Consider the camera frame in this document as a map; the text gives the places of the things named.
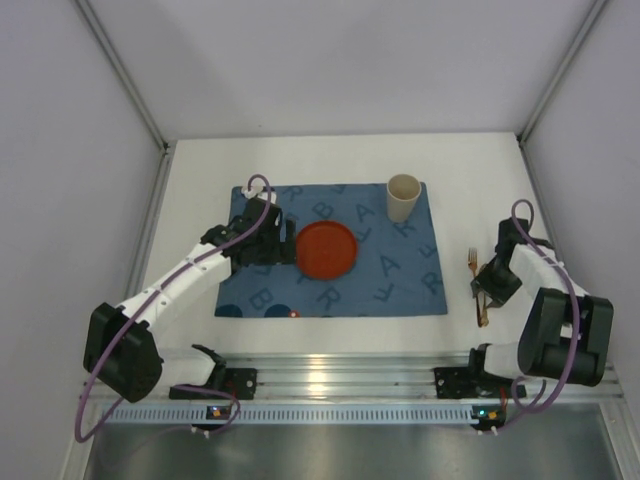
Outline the red round plastic plate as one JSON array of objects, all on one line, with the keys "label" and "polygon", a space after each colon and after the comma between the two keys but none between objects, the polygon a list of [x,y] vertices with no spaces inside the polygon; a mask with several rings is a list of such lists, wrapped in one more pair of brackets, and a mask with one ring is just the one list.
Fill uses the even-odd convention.
[{"label": "red round plastic plate", "polygon": [[357,255],[355,235],[336,221],[311,223],[296,237],[296,265],[302,274],[314,280],[342,277],[355,266]]}]

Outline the blue letter-print cloth napkin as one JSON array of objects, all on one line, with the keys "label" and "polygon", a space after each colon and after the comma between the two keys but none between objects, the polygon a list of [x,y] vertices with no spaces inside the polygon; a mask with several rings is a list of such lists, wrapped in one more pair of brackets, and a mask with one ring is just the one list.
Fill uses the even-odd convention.
[{"label": "blue letter-print cloth napkin", "polygon": [[249,266],[219,287],[218,317],[407,317],[448,312],[428,196],[409,219],[391,222],[385,184],[288,185],[275,189],[296,228],[336,221],[358,245],[353,268],[329,281],[312,280],[295,265]]}]

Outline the beige paper cup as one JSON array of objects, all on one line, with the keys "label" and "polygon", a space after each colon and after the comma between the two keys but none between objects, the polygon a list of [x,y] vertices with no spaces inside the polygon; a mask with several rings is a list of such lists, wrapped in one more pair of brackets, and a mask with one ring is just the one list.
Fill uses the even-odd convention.
[{"label": "beige paper cup", "polygon": [[397,174],[386,184],[387,216],[393,223],[408,220],[421,195],[422,185],[418,179],[408,174]]}]

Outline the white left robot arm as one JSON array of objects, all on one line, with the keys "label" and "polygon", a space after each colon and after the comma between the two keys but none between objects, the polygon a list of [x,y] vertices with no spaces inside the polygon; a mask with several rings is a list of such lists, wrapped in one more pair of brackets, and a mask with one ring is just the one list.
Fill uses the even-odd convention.
[{"label": "white left robot arm", "polygon": [[273,192],[247,200],[241,214],[209,229],[155,283],[117,306],[103,303],[92,312],[85,370],[131,403],[160,387],[218,386],[224,366],[212,349],[159,350],[159,340],[196,300],[242,268],[294,263],[295,234],[295,222],[284,219]]}]

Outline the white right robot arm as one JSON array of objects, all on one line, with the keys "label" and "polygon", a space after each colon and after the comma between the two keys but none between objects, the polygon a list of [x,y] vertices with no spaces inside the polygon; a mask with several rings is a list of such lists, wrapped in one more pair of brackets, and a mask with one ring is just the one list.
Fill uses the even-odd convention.
[{"label": "white right robot arm", "polygon": [[604,376],[614,307],[574,281],[544,239],[528,244],[522,218],[499,223],[495,256],[471,281],[472,294],[490,308],[504,306],[519,290],[533,300],[518,341],[482,344],[470,351],[469,368],[482,378],[538,377],[593,387]]}]

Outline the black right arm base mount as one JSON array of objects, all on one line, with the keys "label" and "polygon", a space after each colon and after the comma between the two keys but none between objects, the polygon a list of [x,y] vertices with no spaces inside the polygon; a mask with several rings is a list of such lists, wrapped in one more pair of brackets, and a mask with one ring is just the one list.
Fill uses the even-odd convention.
[{"label": "black right arm base mount", "polygon": [[511,385],[521,374],[517,343],[481,344],[472,348],[465,366],[436,367],[438,399],[511,399]]}]

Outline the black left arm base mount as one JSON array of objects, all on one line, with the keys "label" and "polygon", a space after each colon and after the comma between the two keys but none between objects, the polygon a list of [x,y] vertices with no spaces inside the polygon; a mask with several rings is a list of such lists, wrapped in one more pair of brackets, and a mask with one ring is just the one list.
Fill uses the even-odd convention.
[{"label": "black left arm base mount", "polygon": [[255,368],[229,367],[227,360],[214,350],[203,345],[193,344],[192,353],[198,352],[213,362],[213,367],[205,382],[193,384],[179,382],[169,389],[171,400],[204,400],[220,398],[212,394],[216,390],[230,394],[239,400],[253,400],[257,388],[258,372]]}]

